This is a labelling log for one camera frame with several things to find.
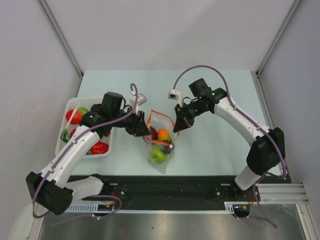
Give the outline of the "dark red apple toy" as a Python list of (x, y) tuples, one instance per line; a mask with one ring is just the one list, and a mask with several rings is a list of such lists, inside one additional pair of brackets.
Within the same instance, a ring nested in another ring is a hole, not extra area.
[(158, 132), (157, 132), (157, 130), (152, 126), (150, 126), (149, 128), (150, 128), (150, 133), (151, 133), (151, 139), (157, 141), (158, 140)]

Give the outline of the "clear zip top bag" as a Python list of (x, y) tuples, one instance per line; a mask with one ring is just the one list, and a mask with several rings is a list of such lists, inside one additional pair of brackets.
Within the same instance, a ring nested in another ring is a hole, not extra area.
[(175, 123), (168, 115), (151, 110), (146, 126), (149, 135), (144, 136), (148, 163), (160, 174), (167, 172), (170, 160), (175, 155), (175, 144), (179, 132), (173, 132)]

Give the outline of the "green red mango toy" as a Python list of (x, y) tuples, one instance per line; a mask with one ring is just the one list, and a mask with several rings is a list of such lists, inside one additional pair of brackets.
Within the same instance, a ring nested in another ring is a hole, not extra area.
[(159, 129), (157, 134), (158, 134), (158, 140), (161, 142), (171, 143), (173, 141), (169, 132), (164, 128)]

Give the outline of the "green apple toy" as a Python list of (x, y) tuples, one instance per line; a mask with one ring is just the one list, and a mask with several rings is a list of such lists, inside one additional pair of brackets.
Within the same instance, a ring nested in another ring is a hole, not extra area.
[(160, 145), (154, 145), (149, 153), (150, 158), (156, 163), (163, 163), (168, 155), (165, 154)]

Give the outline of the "dark mangosteen toy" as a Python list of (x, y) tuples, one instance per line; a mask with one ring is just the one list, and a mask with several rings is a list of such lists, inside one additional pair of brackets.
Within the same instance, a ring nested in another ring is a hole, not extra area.
[(164, 154), (169, 155), (172, 153), (172, 151), (174, 150), (174, 144), (173, 143), (169, 143), (169, 144), (162, 144), (161, 145), (161, 150)]

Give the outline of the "red bell pepper toy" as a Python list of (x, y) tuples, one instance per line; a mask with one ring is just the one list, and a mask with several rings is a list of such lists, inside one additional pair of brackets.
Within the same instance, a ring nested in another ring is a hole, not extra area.
[(103, 155), (107, 153), (109, 150), (109, 144), (105, 142), (98, 141), (96, 144), (94, 144), (91, 149), (90, 153), (92, 155)]

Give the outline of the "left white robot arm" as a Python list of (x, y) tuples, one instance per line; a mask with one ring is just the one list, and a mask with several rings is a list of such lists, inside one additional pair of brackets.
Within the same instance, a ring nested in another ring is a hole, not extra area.
[(33, 205), (40, 205), (55, 215), (64, 213), (73, 201), (96, 196), (105, 200), (111, 188), (98, 174), (69, 182), (80, 160), (112, 128), (124, 128), (134, 137), (150, 134), (145, 113), (139, 109), (147, 101), (141, 93), (132, 96), (128, 111), (121, 106), (123, 96), (107, 92), (101, 103), (94, 104), (81, 119), (71, 139), (60, 153), (40, 173), (30, 172), (26, 184)]

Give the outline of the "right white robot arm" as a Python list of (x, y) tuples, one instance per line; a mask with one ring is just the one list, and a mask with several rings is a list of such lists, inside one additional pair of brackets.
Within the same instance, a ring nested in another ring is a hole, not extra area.
[(242, 201), (249, 194), (249, 189), (262, 176), (278, 164), (283, 164), (286, 157), (283, 131), (258, 123), (233, 103), (232, 98), (222, 89), (211, 89), (204, 79), (189, 85), (194, 99), (186, 104), (182, 93), (172, 89), (168, 97), (178, 103), (174, 107), (176, 114), (175, 133), (189, 129), (194, 125), (195, 117), (211, 112), (230, 124), (248, 143), (250, 150), (246, 157), (246, 166), (235, 177), (235, 184), (230, 188), (231, 196)]

